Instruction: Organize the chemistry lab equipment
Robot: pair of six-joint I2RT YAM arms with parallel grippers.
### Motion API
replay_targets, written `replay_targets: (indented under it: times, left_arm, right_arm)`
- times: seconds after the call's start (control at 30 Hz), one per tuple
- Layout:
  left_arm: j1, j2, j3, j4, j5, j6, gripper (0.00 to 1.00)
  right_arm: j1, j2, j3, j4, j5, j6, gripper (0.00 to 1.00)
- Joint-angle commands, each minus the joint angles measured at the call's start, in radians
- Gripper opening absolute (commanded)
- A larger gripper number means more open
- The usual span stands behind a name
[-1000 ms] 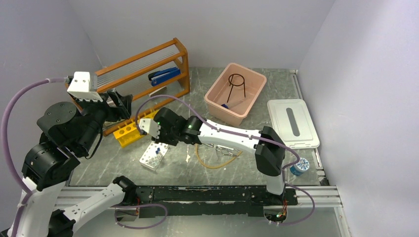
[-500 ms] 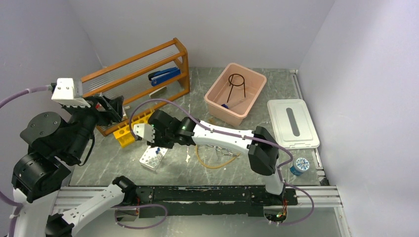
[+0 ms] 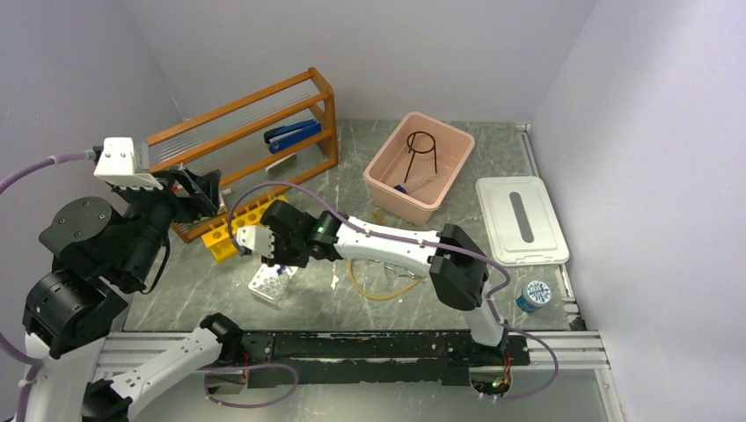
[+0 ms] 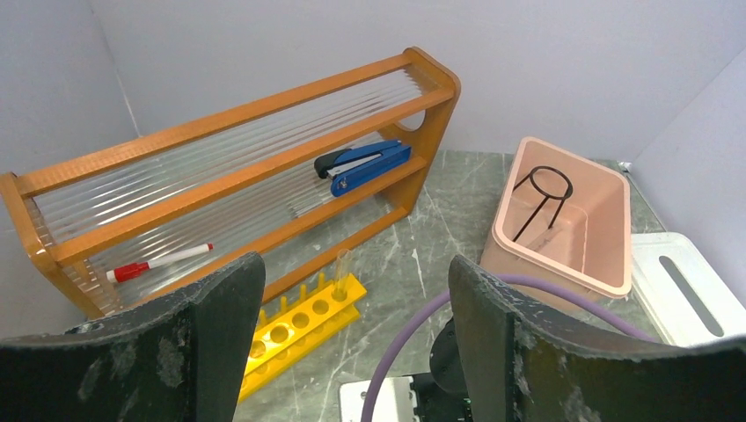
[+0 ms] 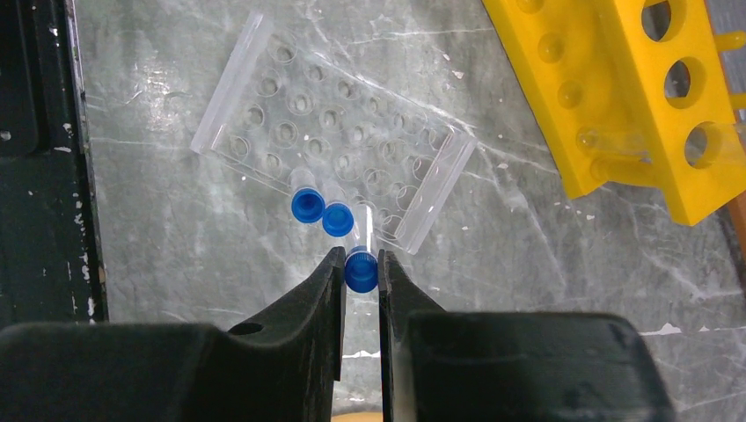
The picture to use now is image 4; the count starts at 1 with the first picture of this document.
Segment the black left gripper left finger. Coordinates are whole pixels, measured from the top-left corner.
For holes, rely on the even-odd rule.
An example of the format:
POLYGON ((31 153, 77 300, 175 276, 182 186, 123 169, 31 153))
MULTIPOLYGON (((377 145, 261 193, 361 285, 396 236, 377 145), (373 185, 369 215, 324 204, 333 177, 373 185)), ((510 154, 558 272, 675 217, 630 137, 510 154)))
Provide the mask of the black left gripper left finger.
POLYGON ((265 281, 249 252, 132 309, 4 339, 2 420, 231 420, 265 281))

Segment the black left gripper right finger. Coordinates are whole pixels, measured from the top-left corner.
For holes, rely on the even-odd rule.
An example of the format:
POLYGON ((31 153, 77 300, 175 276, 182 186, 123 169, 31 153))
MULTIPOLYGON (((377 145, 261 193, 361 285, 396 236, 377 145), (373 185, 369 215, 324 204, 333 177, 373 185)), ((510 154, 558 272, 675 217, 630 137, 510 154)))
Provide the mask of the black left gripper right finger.
POLYGON ((742 421, 745 341, 669 346, 586 324, 456 256, 450 306, 478 421, 742 421))

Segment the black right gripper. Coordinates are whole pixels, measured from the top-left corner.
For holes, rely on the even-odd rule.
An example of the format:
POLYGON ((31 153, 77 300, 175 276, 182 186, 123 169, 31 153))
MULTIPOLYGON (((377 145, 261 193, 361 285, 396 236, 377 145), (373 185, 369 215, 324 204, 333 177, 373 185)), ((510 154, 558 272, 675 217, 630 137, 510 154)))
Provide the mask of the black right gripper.
POLYGON ((430 349, 428 373, 412 375, 410 388, 418 421, 473 421, 471 400, 457 346, 456 327, 451 318, 430 349))

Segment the graduated cylinder blue base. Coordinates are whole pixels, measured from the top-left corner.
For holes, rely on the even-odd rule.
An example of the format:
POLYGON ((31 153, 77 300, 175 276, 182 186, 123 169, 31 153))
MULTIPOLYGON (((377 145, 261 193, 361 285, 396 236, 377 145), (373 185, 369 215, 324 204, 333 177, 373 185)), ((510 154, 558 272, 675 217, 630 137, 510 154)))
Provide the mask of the graduated cylinder blue base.
POLYGON ((555 226, 552 228, 548 228, 544 232, 542 232, 539 236, 537 236, 534 240, 529 242, 526 247, 534 252, 540 253, 544 248, 546 248, 553 240, 554 238, 563 231, 563 229, 560 226, 555 226))

